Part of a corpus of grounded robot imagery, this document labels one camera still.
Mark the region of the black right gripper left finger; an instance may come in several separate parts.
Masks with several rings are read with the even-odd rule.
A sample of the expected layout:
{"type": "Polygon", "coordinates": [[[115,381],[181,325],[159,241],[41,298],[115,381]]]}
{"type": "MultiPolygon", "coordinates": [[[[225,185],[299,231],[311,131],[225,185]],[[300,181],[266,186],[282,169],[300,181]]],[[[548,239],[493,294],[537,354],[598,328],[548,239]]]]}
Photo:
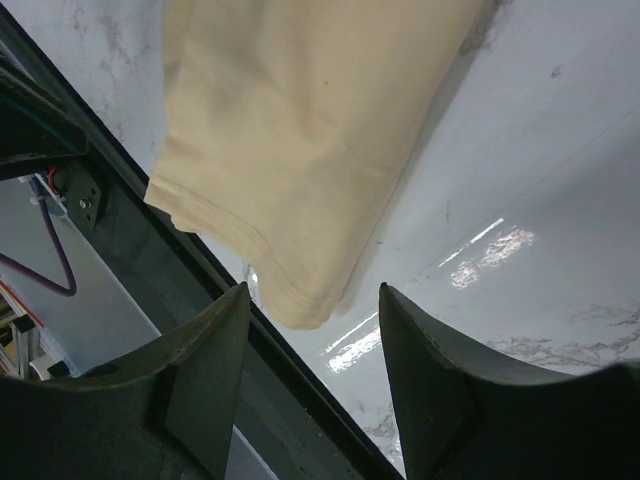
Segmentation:
{"type": "Polygon", "coordinates": [[[221,479],[244,350],[239,284],[195,319],[84,375],[1,380],[5,479],[221,479]]]}

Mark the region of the yellow t shirt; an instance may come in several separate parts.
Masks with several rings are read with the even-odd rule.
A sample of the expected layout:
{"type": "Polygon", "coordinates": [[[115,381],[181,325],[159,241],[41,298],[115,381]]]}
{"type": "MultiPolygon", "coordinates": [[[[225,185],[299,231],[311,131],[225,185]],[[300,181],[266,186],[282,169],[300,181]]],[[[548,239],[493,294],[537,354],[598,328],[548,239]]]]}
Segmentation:
{"type": "Polygon", "coordinates": [[[257,273],[268,315],[340,301],[479,1],[168,1],[145,201],[257,273]]]}

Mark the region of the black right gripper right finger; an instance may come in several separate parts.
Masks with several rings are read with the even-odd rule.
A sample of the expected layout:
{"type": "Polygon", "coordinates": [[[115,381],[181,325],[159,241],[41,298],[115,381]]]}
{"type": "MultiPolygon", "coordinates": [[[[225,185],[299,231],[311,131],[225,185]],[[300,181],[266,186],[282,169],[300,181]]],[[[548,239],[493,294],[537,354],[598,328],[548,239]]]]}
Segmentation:
{"type": "Polygon", "coordinates": [[[491,349],[397,289],[379,324],[411,479],[635,479],[639,365],[581,376],[491,349]]]}

